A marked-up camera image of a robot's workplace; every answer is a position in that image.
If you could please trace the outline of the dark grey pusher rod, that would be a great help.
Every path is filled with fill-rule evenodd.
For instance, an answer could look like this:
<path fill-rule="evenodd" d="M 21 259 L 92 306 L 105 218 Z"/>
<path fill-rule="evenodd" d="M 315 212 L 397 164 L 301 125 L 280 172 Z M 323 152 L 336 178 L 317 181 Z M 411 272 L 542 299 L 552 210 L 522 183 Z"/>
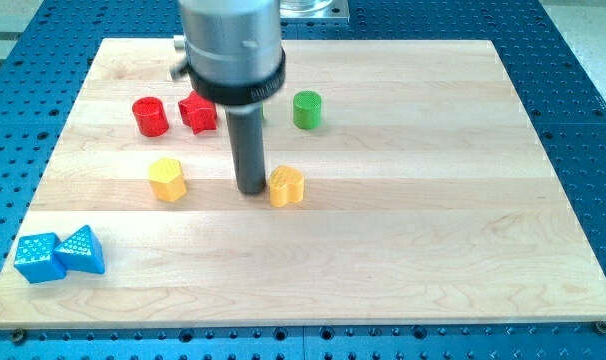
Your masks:
<path fill-rule="evenodd" d="M 238 190 L 259 194 L 265 188 L 262 105 L 229 106 L 225 115 Z"/>

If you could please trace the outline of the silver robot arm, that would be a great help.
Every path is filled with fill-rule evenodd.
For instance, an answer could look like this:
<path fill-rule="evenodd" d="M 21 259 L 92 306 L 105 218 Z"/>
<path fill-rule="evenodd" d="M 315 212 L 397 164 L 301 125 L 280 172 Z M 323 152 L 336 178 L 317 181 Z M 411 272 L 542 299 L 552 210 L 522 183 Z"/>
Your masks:
<path fill-rule="evenodd" d="M 283 86 L 286 55 L 277 0 L 179 0 L 185 58 L 170 70 L 226 115 L 236 183 L 265 188 L 263 102 Z"/>

